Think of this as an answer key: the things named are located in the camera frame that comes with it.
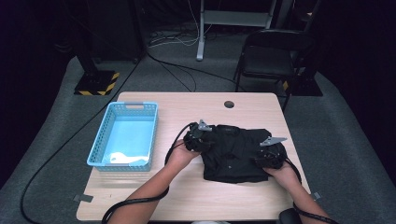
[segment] plastic basket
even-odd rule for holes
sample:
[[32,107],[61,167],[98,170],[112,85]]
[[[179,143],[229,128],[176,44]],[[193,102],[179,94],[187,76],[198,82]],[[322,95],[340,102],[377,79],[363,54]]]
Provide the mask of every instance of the plastic basket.
[[157,119],[157,103],[110,103],[87,163],[99,171],[149,171]]

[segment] person's left arm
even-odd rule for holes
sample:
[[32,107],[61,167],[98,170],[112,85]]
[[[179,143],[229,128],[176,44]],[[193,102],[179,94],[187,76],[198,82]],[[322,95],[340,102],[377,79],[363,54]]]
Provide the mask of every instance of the person's left arm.
[[[199,153],[186,149],[182,140],[176,142],[168,163],[148,182],[142,185],[127,200],[151,198],[162,194],[177,174],[183,170]],[[143,224],[148,223],[159,201],[134,203],[117,209],[108,221],[109,224]]]

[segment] person's left hand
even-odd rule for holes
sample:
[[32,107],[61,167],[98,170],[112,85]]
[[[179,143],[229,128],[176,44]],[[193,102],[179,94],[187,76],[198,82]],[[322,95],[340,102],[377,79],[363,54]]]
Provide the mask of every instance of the person's left hand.
[[200,155],[199,152],[188,151],[182,139],[177,140],[175,146],[167,164],[176,166],[180,170],[184,169],[192,159]]

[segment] gray carpet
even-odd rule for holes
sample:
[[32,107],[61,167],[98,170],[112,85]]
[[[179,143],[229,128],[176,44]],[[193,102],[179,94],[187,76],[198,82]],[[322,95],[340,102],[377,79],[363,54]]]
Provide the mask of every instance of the gray carpet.
[[[206,41],[202,62],[195,61],[196,44],[162,45],[148,52],[169,63],[232,79],[243,40],[243,35],[232,35]],[[76,58],[69,63],[46,122],[0,191],[0,223],[27,223],[20,211],[22,191],[60,147],[27,190],[24,210],[39,223],[80,223],[73,198],[83,193],[90,175],[86,160],[103,108],[120,92],[194,91],[195,84],[195,91],[234,90],[229,80],[166,65],[171,75],[148,56],[138,65],[103,62],[97,66],[120,72],[115,89],[108,96],[74,95],[83,70]],[[321,194],[318,202],[340,223],[396,223],[396,189],[381,162],[338,90],[321,74],[316,81],[324,96],[292,96],[285,112],[311,190]],[[257,88],[253,84],[258,82],[243,83],[248,91]]]

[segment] hand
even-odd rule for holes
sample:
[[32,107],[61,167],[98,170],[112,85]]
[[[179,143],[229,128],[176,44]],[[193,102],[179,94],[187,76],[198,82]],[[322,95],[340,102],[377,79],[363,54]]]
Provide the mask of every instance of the hand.
[[179,170],[184,169],[192,159],[200,155],[199,152],[188,151],[182,139],[177,140],[175,146],[166,165],[174,166]]
[[286,190],[301,186],[297,174],[294,173],[293,169],[287,162],[283,162],[282,167],[277,169],[262,168],[267,174],[272,175],[277,183]]

